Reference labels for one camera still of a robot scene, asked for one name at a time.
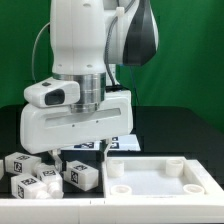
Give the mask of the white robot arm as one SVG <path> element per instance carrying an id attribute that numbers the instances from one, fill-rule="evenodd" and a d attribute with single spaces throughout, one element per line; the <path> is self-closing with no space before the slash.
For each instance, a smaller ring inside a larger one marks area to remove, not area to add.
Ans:
<path id="1" fill-rule="evenodd" d="M 20 140 L 60 169 L 62 148 L 131 132 L 131 92 L 106 85 L 110 66 L 144 65 L 159 37 L 150 0 L 52 0 L 49 27 L 52 76 L 24 90 Z"/>

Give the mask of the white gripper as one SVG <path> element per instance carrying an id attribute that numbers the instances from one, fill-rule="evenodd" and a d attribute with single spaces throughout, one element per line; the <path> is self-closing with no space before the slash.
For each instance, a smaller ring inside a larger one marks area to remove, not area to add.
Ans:
<path id="1" fill-rule="evenodd" d="M 93 113 L 72 113 L 69 106 L 42 109 L 28 104 L 21 115 L 20 141 L 31 154 L 49 151 L 61 172 L 61 148 L 102 140 L 100 152 L 105 161 L 111 138 L 128 135 L 132 129 L 131 92 L 125 90 L 106 93 Z"/>

